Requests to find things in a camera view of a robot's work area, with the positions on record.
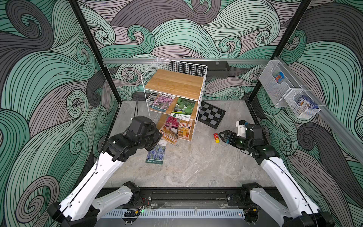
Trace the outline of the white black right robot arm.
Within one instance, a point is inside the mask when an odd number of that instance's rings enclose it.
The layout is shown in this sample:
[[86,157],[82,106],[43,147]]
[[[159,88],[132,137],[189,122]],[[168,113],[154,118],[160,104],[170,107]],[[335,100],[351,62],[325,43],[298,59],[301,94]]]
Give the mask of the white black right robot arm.
[[257,184],[248,183],[244,187],[249,200],[260,206],[281,227],[333,227],[333,216],[322,211],[303,191],[287,170],[275,148],[267,145],[257,130],[249,129],[249,135],[240,137],[237,133],[225,130],[219,133],[221,141],[242,153],[254,158],[259,166],[269,175],[285,204],[269,195]]

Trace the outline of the striped awning shop seed bag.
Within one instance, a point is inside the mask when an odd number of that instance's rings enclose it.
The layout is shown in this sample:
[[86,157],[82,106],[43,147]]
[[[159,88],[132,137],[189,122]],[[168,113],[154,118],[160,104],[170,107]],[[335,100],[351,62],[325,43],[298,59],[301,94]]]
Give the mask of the striped awning shop seed bag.
[[180,120],[178,129],[177,129],[177,134],[178,134],[179,138],[189,139],[189,137],[191,135],[191,130],[192,130],[191,121]]

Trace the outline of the green vegetable seed bag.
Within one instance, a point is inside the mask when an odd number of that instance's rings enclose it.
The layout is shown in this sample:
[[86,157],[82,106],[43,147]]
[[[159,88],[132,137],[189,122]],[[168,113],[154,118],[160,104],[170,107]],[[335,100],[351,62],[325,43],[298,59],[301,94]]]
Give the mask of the green vegetable seed bag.
[[189,121],[191,119],[195,104],[195,100],[179,97],[170,115],[177,119]]

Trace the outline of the magenta flower seed bag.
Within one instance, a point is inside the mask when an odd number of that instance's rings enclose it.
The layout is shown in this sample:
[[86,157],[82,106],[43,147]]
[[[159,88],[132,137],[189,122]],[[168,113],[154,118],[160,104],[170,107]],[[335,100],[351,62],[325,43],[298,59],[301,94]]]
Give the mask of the magenta flower seed bag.
[[168,116],[167,119],[164,122],[164,125],[172,130],[173,132],[177,132],[179,128],[180,119]]

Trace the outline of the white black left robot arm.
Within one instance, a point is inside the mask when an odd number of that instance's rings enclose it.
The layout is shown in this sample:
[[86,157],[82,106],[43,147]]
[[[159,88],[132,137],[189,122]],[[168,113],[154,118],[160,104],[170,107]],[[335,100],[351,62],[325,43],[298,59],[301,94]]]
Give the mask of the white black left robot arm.
[[139,149],[152,150],[161,138],[162,133],[151,119],[134,117],[124,132],[108,139],[97,162],[70,195],[48,207],[49,216],[62,227],[93,227],[113,209],[131,201],[138,202],[140,188],[133,182],[126,182],[100,198],[97,195],[130,156]]

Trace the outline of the pink cosmos flower seed bag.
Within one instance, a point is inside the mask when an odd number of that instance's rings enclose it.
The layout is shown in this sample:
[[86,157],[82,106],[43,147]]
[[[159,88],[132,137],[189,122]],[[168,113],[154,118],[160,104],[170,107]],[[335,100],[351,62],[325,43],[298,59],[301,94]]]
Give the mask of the pink cosmos flower seed bag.
[[150,108],[159,112],[166,112],[174,99],[175,96],[160,93],[158,97],[152,102]]

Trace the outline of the lavender flower seed bag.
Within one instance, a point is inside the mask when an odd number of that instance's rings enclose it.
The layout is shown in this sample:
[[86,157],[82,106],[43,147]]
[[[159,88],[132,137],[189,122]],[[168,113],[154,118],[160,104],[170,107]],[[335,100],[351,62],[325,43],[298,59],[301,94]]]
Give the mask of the lavender flower seed bag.
[[160,140],[159,143],[148,152],[146,163],[162,165],[164,162],[166,146],[167,142]]

